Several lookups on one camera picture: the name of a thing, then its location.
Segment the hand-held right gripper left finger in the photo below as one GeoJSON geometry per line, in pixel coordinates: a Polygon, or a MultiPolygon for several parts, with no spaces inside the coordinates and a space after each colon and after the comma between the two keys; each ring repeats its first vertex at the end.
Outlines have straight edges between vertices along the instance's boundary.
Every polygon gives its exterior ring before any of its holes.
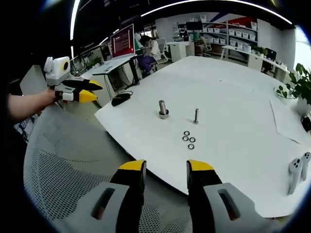
{"type": "Polygon", "coordinates": [[[137,233],[142,207],[146,161],[121,165],[108,183],[82,196],[72,214],[77,233],[137,233]]]}

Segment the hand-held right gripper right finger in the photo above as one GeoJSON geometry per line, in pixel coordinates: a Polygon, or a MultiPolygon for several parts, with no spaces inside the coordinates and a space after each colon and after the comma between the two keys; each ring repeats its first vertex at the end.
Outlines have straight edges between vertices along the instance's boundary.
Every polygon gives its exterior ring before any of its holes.
{"type": "Polygon", "coordinates": [[[257,213],[254,202],[223,183],[208,163],[187,161],[188,205],[195,233],[277,233],[279,224],[257,213]]]}

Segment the person's left hand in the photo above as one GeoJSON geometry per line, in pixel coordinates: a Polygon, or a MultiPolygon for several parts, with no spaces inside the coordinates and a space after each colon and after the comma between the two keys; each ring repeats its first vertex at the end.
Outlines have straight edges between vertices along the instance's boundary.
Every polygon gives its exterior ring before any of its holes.
{"type": "Polygon", "coordinates": [[[52,87],[48,87],[45,91],[46,104],[52,105],[63,98],[63,92],[55,91],[52,87]]]}

